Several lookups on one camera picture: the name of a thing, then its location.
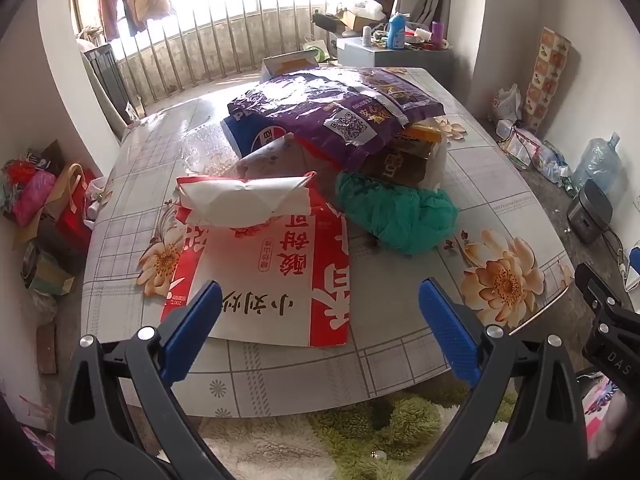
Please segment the cardboard box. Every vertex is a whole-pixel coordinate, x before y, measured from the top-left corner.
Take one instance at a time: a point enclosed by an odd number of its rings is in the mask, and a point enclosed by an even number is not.
[[[288,74],[296,70],[318,68],[315,52],[313,50],[299,50],[280,56],[266,57],[262,60],[262,72],[260,82],[264,83],[277,75]]]
[[[349,27],[354,32],[362,32],[362,29],[369,25],[371,28],[379,25],[383,22],[377,22],[376,20],[370,20],[369,18],[361,18],[360,16],[356,16],[350,10],[344,10],[342,15],[340,16],[340,21],[343,22],[347,27]]]
[[[27,246],[21,276],[27,290],[39,290],[54,296],[68,294],[74,284],[74,277],[65,272],[51,254],[40,250],[35,243]]]

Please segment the red and white package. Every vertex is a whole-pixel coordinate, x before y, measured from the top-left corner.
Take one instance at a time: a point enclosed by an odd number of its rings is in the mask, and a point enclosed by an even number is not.
[[[178,178],[176,218],[187,227],[162,318],[215,280],[223,309],[212,337],[286,346],[346,343],[346,219],[318,193],[314,176]]]

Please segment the metal window bars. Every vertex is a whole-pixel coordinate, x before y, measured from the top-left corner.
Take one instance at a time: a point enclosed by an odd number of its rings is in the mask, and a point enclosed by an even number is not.
[[[184,91],[187,77],[197,86],[225,78],[231,64],[236,73],[255,70],[265,57],[321,38],[311,18],[331,1],[174,0],[177,16],[147,22],[146,31],[111,44],[130,94],[145,106]],[[324,39],[330,48],[329,33]]]

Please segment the blue gripper pad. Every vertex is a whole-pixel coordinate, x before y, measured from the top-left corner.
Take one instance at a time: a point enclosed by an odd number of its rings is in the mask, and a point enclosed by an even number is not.
[[[640,274],[640,249],[634,247],[629,253],[629,265]]]
[[[478,365],[478,345],[456,315],[449,298],[431,280],[424,280],[418,304],[454,375],[466,381],[470,388],[476,386],[482,373]]]
[[[222,289],[216,282],[206,283],[184,308],[187,314],[164,345],[160,377],[168,387],[183,380],[196,360],[222,311]]]

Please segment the blue bottle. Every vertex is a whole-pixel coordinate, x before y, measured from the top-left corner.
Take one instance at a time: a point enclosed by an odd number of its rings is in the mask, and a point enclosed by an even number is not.
[[[391,50],[404,50],[404,24],[406,19],[403,14],[396,14],[389,20],[389,35],[386,37],[386,47]]]
[[[589,141],[572,176],[575,187],[580,189],[591,179],[604,193],[611,190],[622,170],[622,161],[616,153],[619,140],[620,137],[614,132],[608,142],[604,139]]]

